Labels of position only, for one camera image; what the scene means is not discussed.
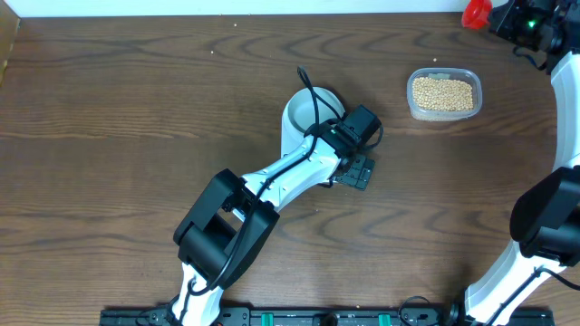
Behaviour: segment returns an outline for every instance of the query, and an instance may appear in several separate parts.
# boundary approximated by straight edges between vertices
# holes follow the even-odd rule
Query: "wooden table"
[[[549,79],[510,51],[458,14],[25,19],[0,88],[0,323],[96,325],[106,306],[178,293],[175,227],[218,171],[278,158],[299,64],[380,116],[372,180],[296,199],[225,298],[449,300],[498,258],[513,204],[553,164]],[[406,82],[431,66],[476,73],[481,113],[414,120]],[[575,325],[577,300],[549,281],[526,304]]]

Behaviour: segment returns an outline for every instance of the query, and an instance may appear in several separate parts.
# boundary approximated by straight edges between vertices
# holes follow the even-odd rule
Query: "white container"
[[[314,87],[314,91],[342,117],[344,106],[330,91]],[[336,118],[336,115],[326,105],[318,101],[318,117],[320,123]],[[312,94],[308,89],[300,90],[286,104],[282,113],[282,150],[280,157],[293,151],[302,143],[306,130],[315,123]]]
[[[413,81],[415,78],[430,77],[435,79],[449,79],[462,81],[471,85],[473,110],[466,111],[439,111],[423,109],[413,99]],[[473,117],[481,110],[483,93],[478,76],[466,69],[457,68],[423,68],[414,72],[407,81],[407,102],[411,108],[411,116],[417,120],[426,121],[455,121]]]

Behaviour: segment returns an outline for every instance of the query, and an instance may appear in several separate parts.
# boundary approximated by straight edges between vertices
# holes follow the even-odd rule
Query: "cardboard box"
[[[8,57],[15,46],[19,26],[20,17],[10,9],[4,0],[0,0],[0,85],[4,80]]]

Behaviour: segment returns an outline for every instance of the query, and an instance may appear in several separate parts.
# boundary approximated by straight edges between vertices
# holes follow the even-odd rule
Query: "white backdrop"
[[[5,0],[21,17],[460,12],[469,0]],[[495,0],[502,5],[507,0]]]

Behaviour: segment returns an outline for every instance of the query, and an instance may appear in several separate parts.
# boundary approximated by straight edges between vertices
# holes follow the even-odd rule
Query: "red cup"
[[[491,0],[471,0],[461,17],[463,27],[479,29],[488,24],[488,15],[493,9]]]

